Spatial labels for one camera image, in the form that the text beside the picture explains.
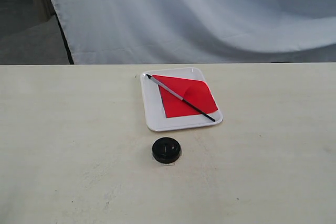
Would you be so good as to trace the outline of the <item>red flag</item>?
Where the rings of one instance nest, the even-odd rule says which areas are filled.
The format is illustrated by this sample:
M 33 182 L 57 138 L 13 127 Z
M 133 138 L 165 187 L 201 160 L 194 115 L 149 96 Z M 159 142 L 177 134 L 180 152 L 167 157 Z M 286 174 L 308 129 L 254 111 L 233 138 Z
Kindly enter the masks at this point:
M 215 122 L 211 113 L 218 110 L 208 85 L 204 81 L 146 74 L 157 84 L 165 116 L 176 118 L 203 115 Z

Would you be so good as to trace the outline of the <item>black round flag base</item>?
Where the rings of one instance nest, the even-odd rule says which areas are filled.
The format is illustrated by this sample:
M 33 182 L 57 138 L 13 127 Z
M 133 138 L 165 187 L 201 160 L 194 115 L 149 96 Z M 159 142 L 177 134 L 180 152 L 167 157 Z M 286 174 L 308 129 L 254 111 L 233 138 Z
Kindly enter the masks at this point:
M 179 159 L 182 152 L 179 142 L 171 137 L 157 139 L 152 145 L 152 155 L 162 164 L 171 164 Z

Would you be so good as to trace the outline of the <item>white plastic tray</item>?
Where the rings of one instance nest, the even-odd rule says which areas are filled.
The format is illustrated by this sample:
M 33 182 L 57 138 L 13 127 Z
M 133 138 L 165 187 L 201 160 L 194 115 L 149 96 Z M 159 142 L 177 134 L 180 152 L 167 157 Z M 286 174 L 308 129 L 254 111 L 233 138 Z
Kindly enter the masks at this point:
M 164 112 L 164 106 L 159 92 L 159 87 L 153 81 L 149 80 L 146 74 L 156 74 L 160 76 L 184 78 L 203 82 L 206 80 L 201 70 L 195 67 L 151 70 L 142 73 L 140 75 L 140 81 L 145 110 L 145 119 L 149 129 L 157 132 L 174 131 L 213 126 L 220 124 L 223 121 L 223 114 L 220 109 L 209 114 L 215 119 L 214 122 L 201 114 L 167 118 Z

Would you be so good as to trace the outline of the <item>white backdrop cloth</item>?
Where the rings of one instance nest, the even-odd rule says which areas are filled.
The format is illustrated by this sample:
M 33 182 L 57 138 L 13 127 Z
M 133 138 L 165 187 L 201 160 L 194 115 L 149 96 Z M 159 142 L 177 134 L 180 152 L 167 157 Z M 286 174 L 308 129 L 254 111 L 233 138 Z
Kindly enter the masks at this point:
M 76 64 L 335 61 L 335 0 L 51 0 Z

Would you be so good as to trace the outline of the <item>black backdrop stand pole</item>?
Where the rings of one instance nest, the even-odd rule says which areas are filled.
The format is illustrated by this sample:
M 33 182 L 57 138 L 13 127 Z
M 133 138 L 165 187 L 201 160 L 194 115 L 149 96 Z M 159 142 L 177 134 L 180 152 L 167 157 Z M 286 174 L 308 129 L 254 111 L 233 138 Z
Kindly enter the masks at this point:
M 59 30 L 60 30 L 60 33 L 61 33 L 62 41 L 63 41 L 63 44 L 64 44 L 64 48 L 65 48 L 65 51 L 66 51 L 66 54 L 67 54 L 69 64 L 74 65 L 75 64 L 74 61 L 73 61 L 74 59 L 72 57 L 68 42 L 66 40 L 64 30 L 63 30 L 62 25 L 61 25 L 60 20 L 59 20 L 59 17 L 58 17 L 57 12 L 55 10 L 54 10 L 54 13 L 55 13 L 55 18 L 56 18 L 56 21 L 57 21 L 57 24 L 58 24 L 58 27 L 59 27 Z

